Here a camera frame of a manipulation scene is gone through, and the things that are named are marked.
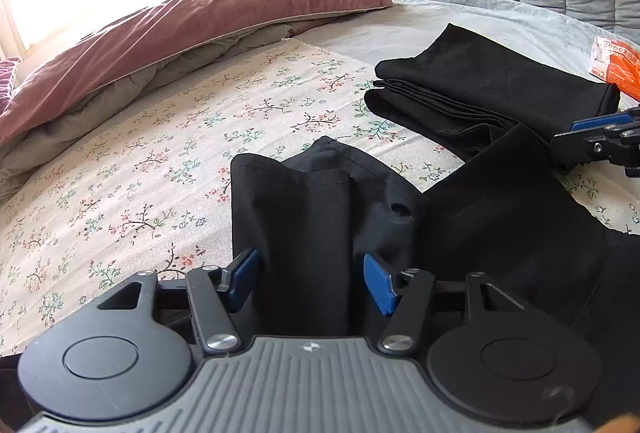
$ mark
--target floral fabric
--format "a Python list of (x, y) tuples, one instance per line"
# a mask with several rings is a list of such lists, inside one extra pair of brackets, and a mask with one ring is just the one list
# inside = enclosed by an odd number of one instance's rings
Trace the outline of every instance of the floral fabric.
[[(129, 119), (103, 125), (0, 208), (0, 355), (141, 269), (161, 279), (231, 261), (229, 163), (282, 160), (327, 135), (425, 190), (462, 162), (380, 120), (373, 68), (295, 40), (266, 47)], [(640, 203), (589, 167), (561, 179), (605, 225), (640, 229)]]

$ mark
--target gray bed sheet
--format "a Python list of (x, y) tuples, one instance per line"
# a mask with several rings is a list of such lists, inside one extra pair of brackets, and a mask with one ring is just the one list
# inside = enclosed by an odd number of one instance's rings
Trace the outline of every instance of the gray bed sheet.
[[(365, 63), (420, 54), (448, 23), (482, 34), (551, 67), (599, 81), (588, 72), (596, 36), (621, 38), (605, 29), (542, 7), (513, 0), (393, 0), (394, 6), (311, 29), (296, 38)], [(620, 108), (638, 102), (621, 95)], [(606, 162), (593, 165), (636, 197), (640, 180)]]

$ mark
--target pink blanket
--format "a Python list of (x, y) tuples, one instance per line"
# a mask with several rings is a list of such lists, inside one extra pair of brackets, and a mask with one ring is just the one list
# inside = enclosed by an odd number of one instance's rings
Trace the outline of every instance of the pink blanket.
[(62, 115), (94, 90), (217, 38), (274, 22), (391, 5), (391, 0), (167, 0), (147, 7), (33, 71), (0, 114), (0, 146)]

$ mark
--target orange packaging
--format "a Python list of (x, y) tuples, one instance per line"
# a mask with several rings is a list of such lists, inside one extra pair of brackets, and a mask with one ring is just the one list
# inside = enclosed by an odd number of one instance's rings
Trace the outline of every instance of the orange packaging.
[(589, 71), (640, 101), (640, 52), (626, 43), (598, 36), (591, 46)]

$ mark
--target floral cloth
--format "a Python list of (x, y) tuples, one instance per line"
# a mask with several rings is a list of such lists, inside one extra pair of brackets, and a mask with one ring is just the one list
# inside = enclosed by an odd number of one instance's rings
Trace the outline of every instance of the floral cloth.
[[(0, 209), (0, 354), (141, 269), (161, 279), (231, 258), (229, 163), (282, 160), (327, 135), (425, 190), (462, 162), (380, 120), (373, 68), (295, 40), (239, 56), (209, 79), (104, 125)], [(589, 167), (564, 186), (605, 225), (640, 229), (640, 203)]]

